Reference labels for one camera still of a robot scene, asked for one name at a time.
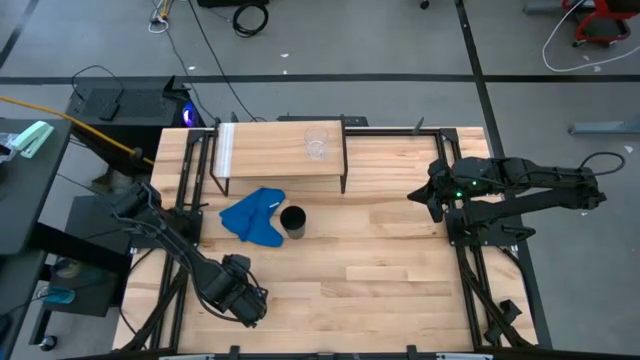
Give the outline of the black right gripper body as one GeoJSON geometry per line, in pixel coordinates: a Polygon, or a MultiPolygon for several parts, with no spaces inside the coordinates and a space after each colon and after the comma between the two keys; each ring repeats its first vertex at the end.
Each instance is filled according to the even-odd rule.
{"type": "Polygon", "coordinates": [[[444,160],[435,160],[428,168],[428,199],[445,203],[470,198],[473,195],[472,180],[469,175],[472,159],[463,158],[449,166],[444,160]]]}

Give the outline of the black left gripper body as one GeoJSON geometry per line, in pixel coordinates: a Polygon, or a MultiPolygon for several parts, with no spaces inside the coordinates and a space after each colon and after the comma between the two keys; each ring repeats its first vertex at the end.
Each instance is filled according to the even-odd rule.
{"type": "Polygon", "coordinates": [[[268,294],[265,288],[240,279],[222,296],[219,307],[229,310],[245,327],[255,327],[266,316],[268,294]]]}

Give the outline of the tall black cup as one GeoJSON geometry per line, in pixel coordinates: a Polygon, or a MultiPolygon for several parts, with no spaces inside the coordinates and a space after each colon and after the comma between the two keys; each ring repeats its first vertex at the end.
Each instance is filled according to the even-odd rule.
{"type": "Polygon", "coordinates": [[[301,239],[305,234],[306,213],[301,207],[288,206],[281,212],[280,223],[291,239],[301,239]]]}

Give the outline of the clear glass mug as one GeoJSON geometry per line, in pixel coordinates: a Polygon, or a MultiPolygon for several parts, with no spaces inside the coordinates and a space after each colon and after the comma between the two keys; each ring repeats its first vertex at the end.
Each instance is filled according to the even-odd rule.
{"type": "Polygon", "coordinates": [[[325,160],[328,148],[329,133],[324,127],[310,127],[305,131],[306,152],[312,160],[325,160]]]}

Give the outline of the wooden shelf with black legs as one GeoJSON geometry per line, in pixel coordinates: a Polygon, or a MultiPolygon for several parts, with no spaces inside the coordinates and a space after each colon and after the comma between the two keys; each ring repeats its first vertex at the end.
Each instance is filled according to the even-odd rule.
{"type": "Polygon", "coordinates": [[[222,123],[213,136],[209,176],[223,195],[233,178],[337,176],[346,191],[348,158],[343,121],[222,123]],[[329,141],[325,160],[306,152],[305,131],[324,127],[329,141]]]}

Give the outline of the black power strip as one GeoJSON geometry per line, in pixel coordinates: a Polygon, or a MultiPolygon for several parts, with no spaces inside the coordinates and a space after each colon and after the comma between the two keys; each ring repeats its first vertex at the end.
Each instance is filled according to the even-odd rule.
{"type": "Polygon", "coordinates": [[[303,115],[282,115],[277,118],[279,122],[295,121],[343,121],[347,127],[368,127],[368,120],[365,116],[347,116],[344,114],[337,116],[303,116],[303,115]]]}

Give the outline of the grey desk foot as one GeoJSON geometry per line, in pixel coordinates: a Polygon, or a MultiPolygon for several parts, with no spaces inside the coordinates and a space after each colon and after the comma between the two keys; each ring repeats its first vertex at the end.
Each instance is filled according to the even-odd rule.
{"type": "Polygon", "coordinates": [[[631,135],[640,134],[640,120],[577,122],[569,127],[571,135],[631,135]]]}

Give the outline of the blue item under desk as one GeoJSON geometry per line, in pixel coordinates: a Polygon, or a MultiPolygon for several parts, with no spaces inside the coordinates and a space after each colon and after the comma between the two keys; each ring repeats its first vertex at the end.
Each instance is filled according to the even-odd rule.
{"type": "Polygon", "coordinates": [[[45,303],[68,305],[75,300],[76,291],[65,287],[45,286],[39,297],[45,303]]]}

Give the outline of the black computer tower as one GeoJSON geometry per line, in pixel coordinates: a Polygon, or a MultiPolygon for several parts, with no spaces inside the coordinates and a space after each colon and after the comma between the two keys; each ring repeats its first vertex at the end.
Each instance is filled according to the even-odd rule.
{"type": "Polygon", "coordinates": [[[83,79],[76,83],[66,114],[154,160],[165,128],[205,126],[190,93],[169,94],[163,87],[169,78],[105,82],[83,79]],[[120,109],[112,121],[98,118],[103,108],[118,102],[120,109]]]}

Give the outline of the black wifi antenna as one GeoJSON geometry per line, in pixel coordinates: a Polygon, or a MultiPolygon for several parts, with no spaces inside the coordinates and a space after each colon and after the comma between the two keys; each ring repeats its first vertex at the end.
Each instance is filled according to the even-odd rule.
{"type": "Polygon", "coordinates": [[[172,75],[163,87],[163,92],[167,95],[177,93],[188,93],[189,87],[186,87],[182,82],[176,80],[176,76],[172,75]]]}

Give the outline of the black side desk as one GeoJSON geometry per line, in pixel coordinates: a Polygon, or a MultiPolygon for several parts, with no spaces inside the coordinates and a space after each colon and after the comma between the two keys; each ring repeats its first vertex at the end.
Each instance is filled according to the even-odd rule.
{"type": "Polygon", "coordinates": [[[51,134],[31,158],[14,150],[0,163],[0,256],[15,255],[27,248],[71,132],[67,120],[49,119],[51,134]]]}

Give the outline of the mint green stapler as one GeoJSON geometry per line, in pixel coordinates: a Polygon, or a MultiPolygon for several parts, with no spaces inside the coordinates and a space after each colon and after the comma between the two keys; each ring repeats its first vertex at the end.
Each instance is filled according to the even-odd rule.
{"type": "Polygon", "coordinates": [[[53,133],[54,127],[45,121],[37,121],[10,142],[14,150],[24,158],[31,159],[53,133]]]}

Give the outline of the black floor-standing box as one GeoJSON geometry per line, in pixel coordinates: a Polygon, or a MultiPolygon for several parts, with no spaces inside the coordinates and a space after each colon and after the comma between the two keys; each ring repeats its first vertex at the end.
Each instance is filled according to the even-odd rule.
{"type": "Polygon", "coordinates": [[[214,7],[232,7],[241,6],[250,3],[258,3],[261,5],[269,4],[270,0],[196,0],[200,7],[214,8],[214,7]]]}

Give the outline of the black metal table frame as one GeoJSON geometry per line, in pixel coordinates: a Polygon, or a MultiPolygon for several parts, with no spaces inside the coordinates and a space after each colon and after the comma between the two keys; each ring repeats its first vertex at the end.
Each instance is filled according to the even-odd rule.
{"type": "Polygon", "coordinates": [[[254,328],[208,314],[192,291],[168,309],[160,343],[180,354],[400,353],[469,351],[487,329],[467,313],[458,257],[446,228],[408,194],[438,157],[485,157],[480,128],[351,128],[348,174],[236,178],[222,194],[206,180],[200,249],[208,257],[250,258],[268,292],[254,328]],[[220,212],[261,187],[279,188],[302,208],[306,232],[270,248],[227,231],[220,212]]]}

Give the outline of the red stool frame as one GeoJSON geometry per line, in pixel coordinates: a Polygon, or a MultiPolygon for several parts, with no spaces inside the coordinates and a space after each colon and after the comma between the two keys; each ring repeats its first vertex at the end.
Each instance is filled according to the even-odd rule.
{"type": "Polygon", "coordinates": [[[626,40],[627,21],[640,15],[640,0],[562,0],[562,8],[577,20],[574,47],[599,43],[605,47],[626,40]]]}

